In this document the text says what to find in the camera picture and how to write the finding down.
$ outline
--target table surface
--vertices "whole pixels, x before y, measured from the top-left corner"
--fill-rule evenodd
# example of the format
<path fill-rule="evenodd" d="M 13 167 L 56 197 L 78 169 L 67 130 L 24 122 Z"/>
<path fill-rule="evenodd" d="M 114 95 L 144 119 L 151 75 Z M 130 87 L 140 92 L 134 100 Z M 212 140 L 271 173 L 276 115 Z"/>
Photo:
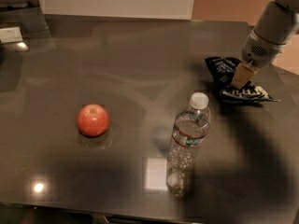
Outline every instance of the table surface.
<path fill-rule="evenodd" d="M 253 79 L 279 103 L 218 102 L 204 59 L 240 57 L 244 22 L 109 22 L 48 16 L 27 52 L 1 50 L 0 202 L 203 223 L 295 223 L 299 113 L 272 66 Z M 178 108 L 210 99 L 191 195 L 165 186 Z M 82 136 L 87 104 L 106 108 L 107 133 Z M 45 189 L 34 192 L 41 182 Z"/>

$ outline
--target apple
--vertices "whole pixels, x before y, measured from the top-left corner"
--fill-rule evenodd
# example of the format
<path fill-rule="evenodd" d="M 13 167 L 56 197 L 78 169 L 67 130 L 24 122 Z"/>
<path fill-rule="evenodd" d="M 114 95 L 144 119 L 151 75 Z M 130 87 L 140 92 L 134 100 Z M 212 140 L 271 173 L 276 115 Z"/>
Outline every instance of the apple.
<path fill-rule="evenodd" d="M 85 136 L 96 137 L 103 134 L 109 123 L 109 115 L 100 105 L 86 105 L 78 112 L 77 126 Z"/>

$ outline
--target white wall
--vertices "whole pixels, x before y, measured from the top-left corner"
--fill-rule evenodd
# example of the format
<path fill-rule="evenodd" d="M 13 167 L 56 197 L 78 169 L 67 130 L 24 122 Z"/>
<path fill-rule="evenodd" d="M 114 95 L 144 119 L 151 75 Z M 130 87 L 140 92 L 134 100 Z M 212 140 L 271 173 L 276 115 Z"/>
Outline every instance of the white wall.
<path fill-rule="evenodd" d="M 190 19 L 193 0 L 40 0 L 45 14 Z"/>

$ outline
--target plastic water bottle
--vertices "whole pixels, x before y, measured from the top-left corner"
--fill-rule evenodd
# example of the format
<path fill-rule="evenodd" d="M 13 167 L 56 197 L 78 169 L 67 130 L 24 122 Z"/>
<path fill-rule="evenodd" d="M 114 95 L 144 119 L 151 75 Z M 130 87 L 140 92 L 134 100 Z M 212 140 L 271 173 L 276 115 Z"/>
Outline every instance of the plastic water bottle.
<path fill-rule="evenodd" d="M 207 105 L 208 97 L 196 92 L 176 115 L 167 155 L 166 178 L 168 189 L 176 197 L 185 196 L 191 188 L 194 160 L 211 122 Z"/>

